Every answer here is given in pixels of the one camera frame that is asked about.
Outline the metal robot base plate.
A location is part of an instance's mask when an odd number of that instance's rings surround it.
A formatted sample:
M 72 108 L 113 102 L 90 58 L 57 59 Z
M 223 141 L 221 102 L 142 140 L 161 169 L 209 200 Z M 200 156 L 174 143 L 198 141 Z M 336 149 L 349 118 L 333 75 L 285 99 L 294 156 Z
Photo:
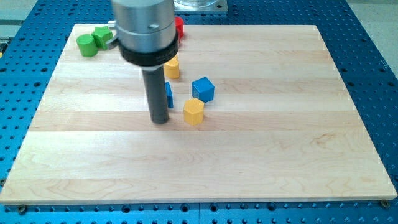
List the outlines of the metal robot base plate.
M 174 0 L 175 12 L 227 12 L 227 0 Z

